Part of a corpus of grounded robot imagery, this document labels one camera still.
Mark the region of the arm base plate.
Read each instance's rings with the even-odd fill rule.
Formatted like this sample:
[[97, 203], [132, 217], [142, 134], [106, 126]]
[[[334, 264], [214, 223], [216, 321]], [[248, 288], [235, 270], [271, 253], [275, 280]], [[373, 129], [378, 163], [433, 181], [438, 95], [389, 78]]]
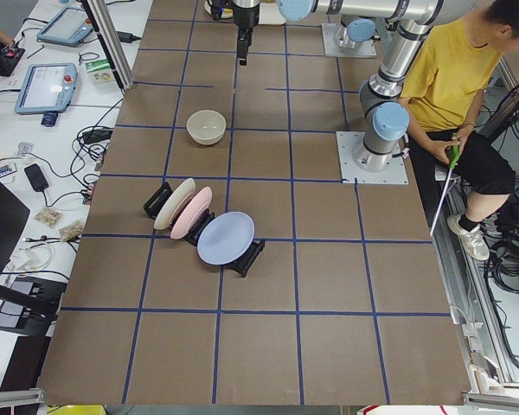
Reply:
[[400, 142], [392, 151], [376, 155], [364, 147], [364, 132], [338, 131], [336, 147], [341, 180], [345, 184], [408, 185]]
[[356, 59], [374, 59], [376, 50], [374, 41], [352, 41], [347, 29], [340, 23], [324, 23], [321, 26], [324, 55]]

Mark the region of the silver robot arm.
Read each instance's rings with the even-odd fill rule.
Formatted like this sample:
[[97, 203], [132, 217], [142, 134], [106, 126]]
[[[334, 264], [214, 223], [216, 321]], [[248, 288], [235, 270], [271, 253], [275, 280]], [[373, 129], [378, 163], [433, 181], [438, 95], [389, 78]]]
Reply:
[[375, 22], [371, 18], [342, 15], [336, 40], [341, 48], [354, 48], [375, 35]]
[[378, 72], [361, 88], [360, 103], [367, 129], [352, 150], [359, 168], [369, 172], [384, 170], [409, 124], [407, 111], [395, 100], [420, 45], [432, 27], [459, 19], [471, 5], [466, 1], [278, 1], [277, 6], [291, 22], [323, 13], [381, 17], [398, 23]]

